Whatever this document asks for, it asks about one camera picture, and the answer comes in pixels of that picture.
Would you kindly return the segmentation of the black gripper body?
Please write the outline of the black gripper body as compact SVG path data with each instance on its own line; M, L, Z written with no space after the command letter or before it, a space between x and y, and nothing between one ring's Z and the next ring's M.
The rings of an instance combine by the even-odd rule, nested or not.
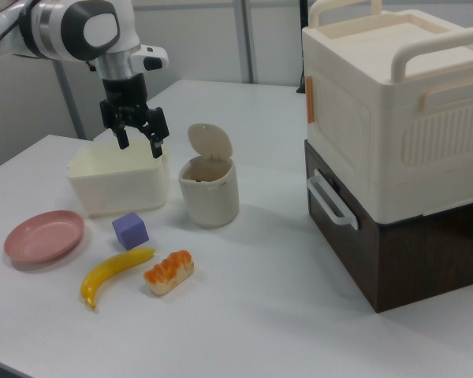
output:
M106 99L100 102L104 126L110 129L111 121L119 115L125 127L140 130L145 123L145 112L149 109L144 75L134 75L122 80L103 80L102 83L106 93Z

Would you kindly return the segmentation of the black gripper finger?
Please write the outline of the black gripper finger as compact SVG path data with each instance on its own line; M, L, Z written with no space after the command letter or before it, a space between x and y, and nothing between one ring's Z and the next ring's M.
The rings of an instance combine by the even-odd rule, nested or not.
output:
M161 107L148 109L145 112L145 123L140 131L149 140L153 158L160 158L163 141L169 136L169 129Z
M127 132L125 130L125 123L119 115L117 115L114 120L111 121L110 129L112 130L114 136L117 139L119 148L121 150L128 148L129 141Z

